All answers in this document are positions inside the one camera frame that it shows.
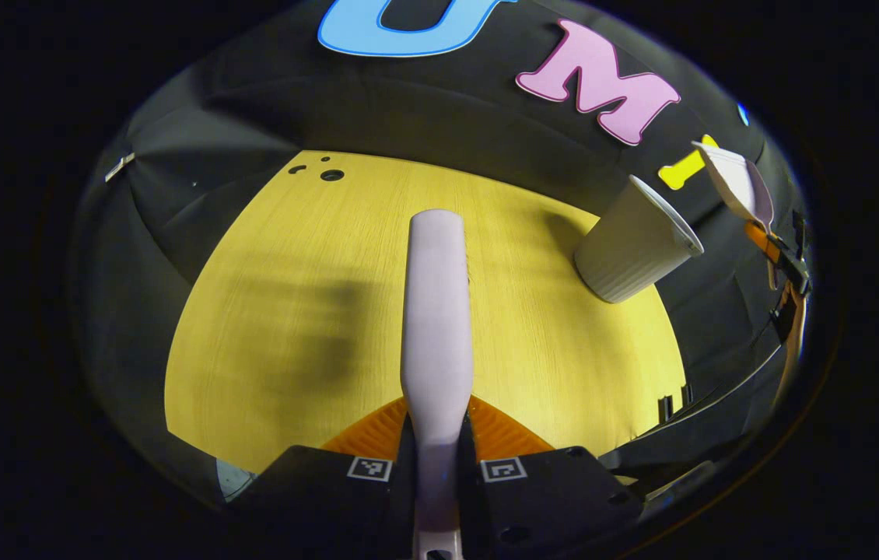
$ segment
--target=yellow wooden table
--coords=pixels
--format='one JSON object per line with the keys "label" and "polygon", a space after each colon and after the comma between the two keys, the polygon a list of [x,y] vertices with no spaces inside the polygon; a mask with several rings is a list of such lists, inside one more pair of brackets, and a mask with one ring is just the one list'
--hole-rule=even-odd
{"label": "yellow wooden table", "polygon": [[[344,176],[322,180],[327,170]],[[476,396],[553,446],[595,454],[656,425],[666,394],[681,406],[685,373],[654,287],[611,305],[574,269],[596,216],[442,167],[301,152],[191,290],[166,366],[170,432],[259,472],[400,397],[408,220],[429,208],[464,217]]]}

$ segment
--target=orange gripper pad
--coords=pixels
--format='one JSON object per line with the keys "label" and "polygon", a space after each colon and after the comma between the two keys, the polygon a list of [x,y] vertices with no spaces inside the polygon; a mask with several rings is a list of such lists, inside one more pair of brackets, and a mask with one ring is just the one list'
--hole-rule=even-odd
{"label": "orange gripper pad", "polygon": [[[322,446],[323,450],[358,455],[358,457],[396,460],[401,441],[401,425],[408,407],[397,398],[344,429]],[[478,460],[500,460],[529,453],[551,451],[553,446],[514,421],[505,412],[471,396],[468,414],[475,432]]]}

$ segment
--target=letter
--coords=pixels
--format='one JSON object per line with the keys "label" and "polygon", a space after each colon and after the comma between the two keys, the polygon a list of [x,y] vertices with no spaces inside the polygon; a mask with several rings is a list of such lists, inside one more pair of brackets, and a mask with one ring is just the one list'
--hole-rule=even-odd
{"label": "letter", "polygon": [[657,74],[636,74],[620,78],[616,47],[573,21],[558,20],[564,29],[557,49],[536,72],[515,78],[520,88],[553,102],[568,99],[568,79],[578,72],[578,111],[589,113],[607,103],[622,100],[620,106],[599,113],[599,125],[619,141],[638,145],[643,130],[668,103],[681,96]]}
{"label": "letter", "polygon": [[422,31],[399,31],[380,25],[390,0],[336,0],[329,8],[318,40],[327,49],[364,57],[426,57],[449,53],[478,35],[500,2],[450,0],[439,23]]}

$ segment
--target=blue letter u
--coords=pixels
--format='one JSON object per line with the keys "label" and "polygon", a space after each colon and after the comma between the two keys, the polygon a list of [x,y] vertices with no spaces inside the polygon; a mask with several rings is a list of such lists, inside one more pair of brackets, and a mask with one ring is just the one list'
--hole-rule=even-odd
{"label": "blue letter u", "polygon": [[500,2],[516,0],[450,0],[439,23],[422,31],[397,31],[380,25],[390,0],[336,0],[318,30],[323,46],[365,57],[425,57],[449,53],[478,35]]}

